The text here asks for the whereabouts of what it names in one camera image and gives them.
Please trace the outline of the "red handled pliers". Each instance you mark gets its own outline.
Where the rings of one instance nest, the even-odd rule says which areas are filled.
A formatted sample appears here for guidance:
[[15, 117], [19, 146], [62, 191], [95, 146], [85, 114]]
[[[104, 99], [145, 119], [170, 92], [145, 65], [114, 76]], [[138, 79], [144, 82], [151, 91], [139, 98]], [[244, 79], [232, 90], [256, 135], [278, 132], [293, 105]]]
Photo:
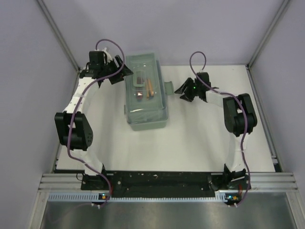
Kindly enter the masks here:
[[142, 77], [136, 77], [136, 99], [141, 101], [143, 99], [143, 88], [145, 86], [145, 80]]

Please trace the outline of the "translucent green tool box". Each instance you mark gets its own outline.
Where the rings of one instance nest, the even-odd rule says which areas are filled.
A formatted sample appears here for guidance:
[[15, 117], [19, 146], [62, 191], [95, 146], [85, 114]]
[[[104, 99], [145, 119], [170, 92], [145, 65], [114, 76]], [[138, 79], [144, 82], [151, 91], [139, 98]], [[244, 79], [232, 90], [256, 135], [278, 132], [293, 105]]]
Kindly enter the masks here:
[[[126, 66], [133, 75], [125, 77], [125, 114], [133, 131], [164, 128], [168, 120], [167, 96], [173, 94], [173, 83], [163, 80], [158, 55], [154, 52], [140, 52], [125, 57]], [[147, 100], [146, 87], [143, 88], [143, 99], [136, 99], [136, 77], [151, 79], [154, 97]]]

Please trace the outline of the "orange black utility knife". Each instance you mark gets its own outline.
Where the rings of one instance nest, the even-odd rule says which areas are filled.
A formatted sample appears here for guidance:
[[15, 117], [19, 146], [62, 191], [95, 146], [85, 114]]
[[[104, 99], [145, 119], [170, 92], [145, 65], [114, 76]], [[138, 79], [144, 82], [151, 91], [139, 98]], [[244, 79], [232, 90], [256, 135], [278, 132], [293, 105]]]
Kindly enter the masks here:
[[146, 79], [145, 82], [145, 87], [146, 87], [146, 98], [147, 100], [152, 99], [154, 97], [154, 90], [153, 90], [153, 84], [151, 79]]

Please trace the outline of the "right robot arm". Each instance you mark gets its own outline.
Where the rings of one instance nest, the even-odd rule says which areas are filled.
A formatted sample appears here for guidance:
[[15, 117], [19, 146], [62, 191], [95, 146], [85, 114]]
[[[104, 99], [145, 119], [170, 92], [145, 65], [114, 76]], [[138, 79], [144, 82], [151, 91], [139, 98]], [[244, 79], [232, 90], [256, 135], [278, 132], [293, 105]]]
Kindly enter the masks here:
[[194, 79], [186, 81], [174, 91], [180, 99], [192, 102], [195, 97], [214, 104], [223, 110], [224, 126], [230, 134], [228, 155], [224, 163], [221, 178], [212, 178], [210, 187], [213, 190], [237, 188], [249, 184], [249, 166], [245, 158], [245, 141], [257, 126], [257, 116], [249, 94], [235, 96], [218, 91], [212, 87], [209, 74], [200, 72]]

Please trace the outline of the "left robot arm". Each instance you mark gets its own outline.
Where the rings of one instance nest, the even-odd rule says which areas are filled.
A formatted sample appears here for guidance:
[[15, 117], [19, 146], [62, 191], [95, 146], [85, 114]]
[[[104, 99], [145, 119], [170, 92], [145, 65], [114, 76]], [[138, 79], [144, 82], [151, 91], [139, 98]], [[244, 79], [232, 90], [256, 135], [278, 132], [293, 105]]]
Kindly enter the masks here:
[[69, 158], [84, 165], [86, 174], [93, 175], [91, 183], [97, 189], [105, 188], [108, 178], [101, 173], [103, 163], [89, 150], [93, 143], [93, 130], [86, 114], [105, 79], [116, 84], [131, 74], [123, 56], [111, 57], [106, 49], [90, 51], [89, 62], [79, 73], [78, 85], [70, 102], [54, 117], [60, 144], [67, 148]]

